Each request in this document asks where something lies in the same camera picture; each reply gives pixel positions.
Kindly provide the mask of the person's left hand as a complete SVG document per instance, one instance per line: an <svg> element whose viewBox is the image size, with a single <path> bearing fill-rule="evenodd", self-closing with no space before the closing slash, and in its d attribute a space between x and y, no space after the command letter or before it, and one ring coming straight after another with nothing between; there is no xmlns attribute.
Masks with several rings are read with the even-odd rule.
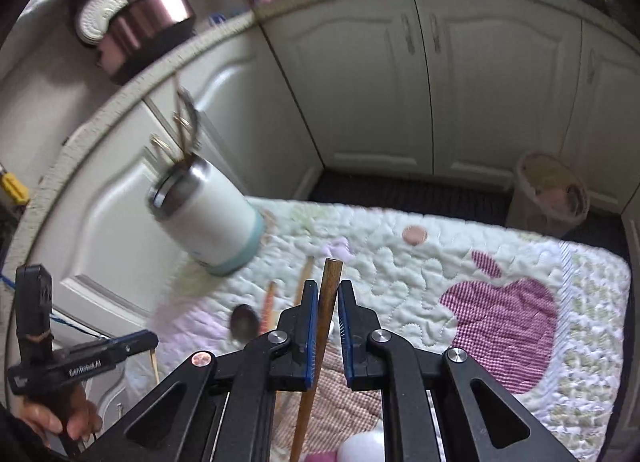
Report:
<svg viewBox="0 0 640 462"><path fill-rule="evenodd" d="M44 442L48 442L48 433L59 435L66 430L70 439L88 440L91 435L98 434L102 430L103 421L99 416L98 408L87 398L84 386L81 384L76 385L70 393L68 408L70 415L66 425L63 425L61 419L47 406L27 397L21 397L17 416Z"/></svg>

